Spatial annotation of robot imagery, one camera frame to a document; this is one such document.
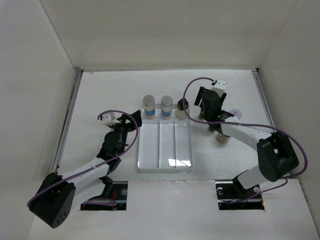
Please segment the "silver-lid blue-label shaker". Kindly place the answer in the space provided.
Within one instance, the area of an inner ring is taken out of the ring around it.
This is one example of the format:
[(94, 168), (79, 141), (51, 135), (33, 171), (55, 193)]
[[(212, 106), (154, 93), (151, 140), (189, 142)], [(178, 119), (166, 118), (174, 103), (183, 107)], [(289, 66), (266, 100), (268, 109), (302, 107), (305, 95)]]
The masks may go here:
[(143, 97), (143, 107), (144, 115), (147, 119), (154, 119), (156, 110), (155, 110), (155, 98), (152, 95), (145, 95)]
[(165, 95), (161, 98), (161, 117), (164, 120), (172, 118), (173, 98)]

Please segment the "black-lid white spice jar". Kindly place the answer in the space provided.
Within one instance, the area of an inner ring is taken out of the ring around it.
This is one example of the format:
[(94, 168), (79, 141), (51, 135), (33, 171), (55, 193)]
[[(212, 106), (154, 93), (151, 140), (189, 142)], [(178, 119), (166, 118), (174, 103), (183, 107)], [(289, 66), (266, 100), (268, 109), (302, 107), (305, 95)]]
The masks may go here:
[(185, 111), (189, 113), (189, 102), (185, 98), (182, 98), (176, 105), (176, 117), (180, 120), (186, 119), (187, 114)]

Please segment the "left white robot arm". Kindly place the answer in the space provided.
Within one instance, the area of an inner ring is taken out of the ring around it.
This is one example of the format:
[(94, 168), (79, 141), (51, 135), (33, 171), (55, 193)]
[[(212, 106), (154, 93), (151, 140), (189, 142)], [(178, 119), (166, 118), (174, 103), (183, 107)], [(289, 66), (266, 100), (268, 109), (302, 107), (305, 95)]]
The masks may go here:
[(133, 147), (127, 144), (128, 134), (137, 138), (142, 126), (141, 111), (132, 114), (117, 110), (100, 113), (97, 119), (111, 130), (105, 135), (96, 157), (83, 166), (61, 175), (52, 172), (43, 180), (35, 196), (27, 203), (30, 212), (55, 229), (68, 217), (73, 207), (98, 204), (112, 195), (108, 175), (120, 164), (121, 156)]

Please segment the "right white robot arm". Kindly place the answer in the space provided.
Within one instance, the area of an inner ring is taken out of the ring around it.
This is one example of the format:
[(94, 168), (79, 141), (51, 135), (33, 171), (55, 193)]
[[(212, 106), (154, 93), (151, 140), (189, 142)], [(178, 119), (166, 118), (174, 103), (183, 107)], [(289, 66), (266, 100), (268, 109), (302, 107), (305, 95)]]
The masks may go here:
[(257, 165), (232, 179), (233, 194), (243, 198), (250, 188), (267, 181), (276, 182), (290, 173), (298, 167), (299, 160), (284, 133), (244, 126), (234, 114), (222, 110), (226, 96), (226, 93), (218, 95), (214, 90), (200, 87), (194, 104), (200, 106), (202, 118), (210, 130), (218, 132), (218, 137), (235, 138), (256, 151)]

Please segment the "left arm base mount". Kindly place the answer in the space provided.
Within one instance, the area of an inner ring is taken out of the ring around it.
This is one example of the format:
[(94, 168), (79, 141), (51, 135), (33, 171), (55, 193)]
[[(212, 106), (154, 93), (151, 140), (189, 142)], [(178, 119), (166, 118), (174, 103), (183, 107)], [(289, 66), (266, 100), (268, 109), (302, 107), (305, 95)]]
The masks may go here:
[(126, 211), (128, 186), (127, 181), (113, 181), (110, 177), (99, 178), (98, 184), (103, 184), (100, 194), (94, 195), (88, 203), (80, 205), (81, 211)]

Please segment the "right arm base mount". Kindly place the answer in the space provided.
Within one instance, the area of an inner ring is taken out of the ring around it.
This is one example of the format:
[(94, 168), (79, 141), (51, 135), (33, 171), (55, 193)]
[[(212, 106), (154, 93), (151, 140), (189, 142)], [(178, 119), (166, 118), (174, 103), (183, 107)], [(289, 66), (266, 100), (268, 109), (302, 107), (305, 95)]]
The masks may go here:
[(221, 211), (265, 209), (262, 196), (255, 195), (261, 192), (259, 184), (244, 189), (239, 183), (234, 183), (232, 179), (222, 179), (215, 181), (215, 188), (218, 208)]

